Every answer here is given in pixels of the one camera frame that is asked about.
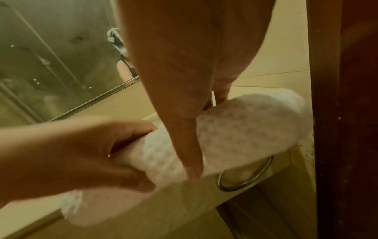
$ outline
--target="hand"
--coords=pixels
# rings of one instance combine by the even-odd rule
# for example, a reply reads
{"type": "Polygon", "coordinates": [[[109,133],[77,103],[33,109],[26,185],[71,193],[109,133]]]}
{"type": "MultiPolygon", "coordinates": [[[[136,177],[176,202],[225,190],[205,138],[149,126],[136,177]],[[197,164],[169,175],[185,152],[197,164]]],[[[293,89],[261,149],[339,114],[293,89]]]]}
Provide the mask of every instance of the hand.
{"type": "Polygon", "coordinates": [[[155,186],[143,172],[108,156],[155,129],[148,122],[108,117],[2,129],[0,202],[102,186],[150,192],[155,186]]]}
{"type": "Polygon", "coordinates": [[[189,179],[203,171],[196,118],[227,100],[257,54],[275,0],[114,0],[129,56],[189,179]]]}

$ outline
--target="glass edge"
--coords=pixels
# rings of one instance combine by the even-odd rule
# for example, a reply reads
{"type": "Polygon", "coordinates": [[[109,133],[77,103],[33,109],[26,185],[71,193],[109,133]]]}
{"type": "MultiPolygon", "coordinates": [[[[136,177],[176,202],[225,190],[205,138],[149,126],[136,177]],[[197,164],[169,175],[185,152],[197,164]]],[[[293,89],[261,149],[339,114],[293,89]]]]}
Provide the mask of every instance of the glass edge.
{"type": "Polygon", "coordinates": [[[92,100],[87,101],[84,104],[79,105],[78,107],[73,108],[72,110],[67,111],[66,113],[64,113],[64,114],[62,114],[62,115],[60,115],[60,116],[58,116],[58,117],[56,117],[56,118],[54,118],[54,119],[52,119],[50,121],[57,121],[57,120],[62,120],[62,119],[68,118],[68,117],[76,114],[77,112],[82,111],[83,109],[88,108],[89,106],[91,106],[91,105],[93,105],[93,104],[95,104],[95,103],[97,103],[97,102],[99,102],[99,101],[101,101],[101,100],[103,100],[103,99],[111,96],[112,94],[117,93],[118,91],[120,91],[120,90],[122,90],[122,89],[124,89],[124,88],[126,88],[126,87],[128,87],[128,86],[130,86],[130,85],[132,85],[132,84],[134,84],[136,82],[138,82],[138,81],[139,81],[139,76],[137,76],[135,78],[132,78],[131,80],[126,81],[125,83],[123,83],[123,84],[115,87],[114,89],[111,89],[110,91],[107,91],[104,94],[101,94],[101,95],[97,96],[96,98],[93,98],[92,100]]]}

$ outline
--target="waffle texture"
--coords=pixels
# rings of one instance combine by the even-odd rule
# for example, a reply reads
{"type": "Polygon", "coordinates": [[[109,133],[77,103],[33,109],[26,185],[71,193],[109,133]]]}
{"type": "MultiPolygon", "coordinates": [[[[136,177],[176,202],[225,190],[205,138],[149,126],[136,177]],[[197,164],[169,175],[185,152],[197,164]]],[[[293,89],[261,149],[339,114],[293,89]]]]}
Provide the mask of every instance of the waffle texture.
{"type": "MultiPolygon", "coordinates": [[[[288,89],[244,95],[204,111],[197,119],[204,155],[204,176],[240,167],[287,150],[312,130],[305,101],[288,89]]],[[[172,142],[159,129],[122,149],[114,157],[122,165],[146,172],[156,190],[186,180],[172,142]]],[[[88,226],[124,213],[152,194],[127,189],[73,191],[62,212],[73,224],[88,226]]]]}

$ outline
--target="fingernail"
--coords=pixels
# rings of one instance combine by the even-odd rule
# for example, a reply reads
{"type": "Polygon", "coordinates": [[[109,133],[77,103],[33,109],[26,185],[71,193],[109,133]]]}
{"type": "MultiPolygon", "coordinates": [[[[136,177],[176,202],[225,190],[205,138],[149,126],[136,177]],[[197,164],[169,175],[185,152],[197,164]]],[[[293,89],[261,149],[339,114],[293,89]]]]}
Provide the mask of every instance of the fingernail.
{"type": "Polygon", "coordinates": [[[197,180],[201,177],[200,172],[196,168],[185,167],[185,171],[189,180],[197,180]]]}
{"type": "Polygon", "coordinates": [[[137,189],[143,193],[150,193],[155,189],[155,185],[149,180],[144,180],[138,184],[137,189]]]}

